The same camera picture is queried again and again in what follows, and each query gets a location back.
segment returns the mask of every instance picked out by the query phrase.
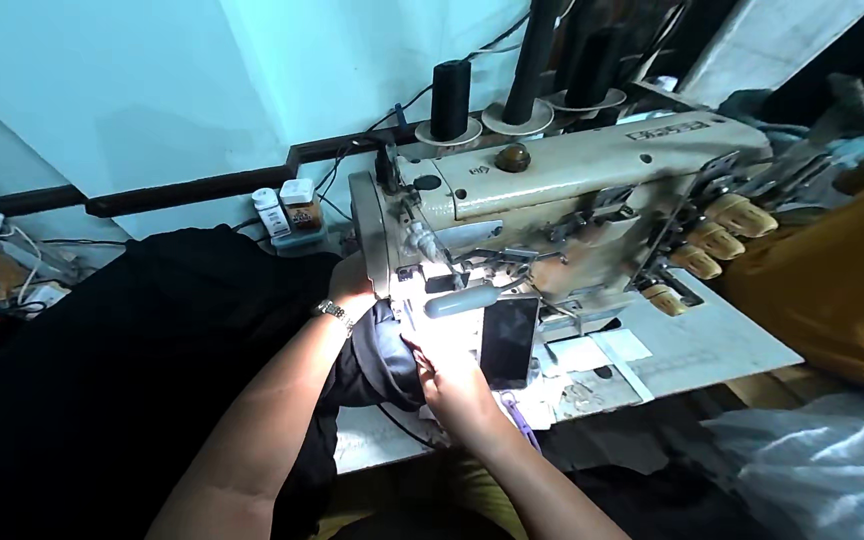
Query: bottle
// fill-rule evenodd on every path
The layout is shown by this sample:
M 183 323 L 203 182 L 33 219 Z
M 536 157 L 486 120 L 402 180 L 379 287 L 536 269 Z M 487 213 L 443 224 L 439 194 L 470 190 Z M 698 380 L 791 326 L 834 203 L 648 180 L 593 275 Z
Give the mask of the bottle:
M 282 205 L 279 204 L 279 195 L 276 194 L 276 190 L 270 187 L 255 190 L 252 193 L 252 203 L 255 205 L 255 211 L 259 218 L 262 219 L 262 224 L 269 231 L 269 237 L 279 239 L 292 232 L 292 229 L 289 228 L 289 219 L 285 217 Z
M 315 197 L 312 178 L 287 179 L 278 194 L 296 229 L 318 231 L 322 227 L 322 209 Z

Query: wall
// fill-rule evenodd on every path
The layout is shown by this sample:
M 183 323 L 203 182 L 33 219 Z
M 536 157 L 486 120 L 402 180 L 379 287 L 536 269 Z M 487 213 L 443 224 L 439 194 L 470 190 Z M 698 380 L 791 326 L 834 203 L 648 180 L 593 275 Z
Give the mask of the wall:
M 746 0 L 682 82 L 718 107 L 732 92 L 775 90 L 864 16 L 864 0 Z
M 0 122 L 0 195 L 67 186 L 68 180 Z M 85 213 L 81 206 L 62 208 L 12 220 L 34 239 L 127 240 L 129 235 L 112 220 Z M 118 248 L 69 247 L 89 266 L 102 266 L 120 253 Z
M 365 129 L 527 5 L 0 0 L 0 120 L 89 197 L 277 166 L 291 144 Z M 474 108 L 504 94 L 516 59 L 476 60 Z M 426 96 L 409 118 L 428 109 Z M 143 238 L 234 221 L 242 207 L 233 198 L 115 221 Z

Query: hand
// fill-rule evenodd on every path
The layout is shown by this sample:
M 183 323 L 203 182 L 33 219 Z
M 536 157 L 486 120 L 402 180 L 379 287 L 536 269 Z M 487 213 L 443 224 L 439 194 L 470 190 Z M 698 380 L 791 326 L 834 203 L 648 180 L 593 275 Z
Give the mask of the hand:
M 475 358 L 466 350 L 402 336 L 413 350 L 425 402 L 438 423 L 474 453 L 515 429 L 499 410 Z
M 366 259 L 362 251 L 340 261 L 332 269 L 328 298 L 353 321 L 361 319 L 376 304 L 376 292 L 366 273 Z

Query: purple lanyard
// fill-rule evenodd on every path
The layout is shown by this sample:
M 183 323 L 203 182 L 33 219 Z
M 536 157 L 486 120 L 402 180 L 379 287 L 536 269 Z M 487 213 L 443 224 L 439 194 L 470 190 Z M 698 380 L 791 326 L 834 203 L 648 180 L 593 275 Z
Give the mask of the purple lanyard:
M 509 415 L 511 416 L 511 421 L 515 423 L 515 426 L 518 428 L 518 431 L 528 439 L 529 444 L 532 445 L 532 448 L 538 450 L 538 453 L 541 454 L 543 452 L 542 448 L 539 448 L 539 441 L 536 439 L 536 435 L 532 431 L 532 427 L 529 426 L 529 423 L 525 421 L 525 417 L 522 416 L 522 412 L 519 411 L 519 408 L 516 406 L 516 396 L 512 394 L 512 392 L 502 392 L 499 394 L 499 397 L 502 398 L 502 405 L 505 406 L 505 410 L 509 411 Z

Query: brown knob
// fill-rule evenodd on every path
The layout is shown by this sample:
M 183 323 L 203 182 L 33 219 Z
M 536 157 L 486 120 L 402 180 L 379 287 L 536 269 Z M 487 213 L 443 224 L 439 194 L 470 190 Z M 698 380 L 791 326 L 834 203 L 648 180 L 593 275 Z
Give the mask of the brown knob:
M 700 280 L 711 280 L 722 274 L 722 267 L 705 251 L 685 244 L 669 255 L 669 261 L 688 270 Z
M 776 218 L 749 199 L 735 193 L 726 193 L 705 209 L 705 216 L 728 229 L 730 233 L 757 239 L 779 227 Z
M 652 285 L 642 291 L 642 296 L 651 302 L 660 312 L 670 317 L 678 317 L 689 309 L 679 300 L 679 297 L 672 292 L 672 288 L 668 285 Z
M 521 173 L 531 163 L 532 155 L 521 142 L 506 146 L 495 156 L 495 166 L 508 173 Z
M 742 242 L 714 221 L 702 221 L 685 239 L 719 261 L 731 261 L 745 253 Z

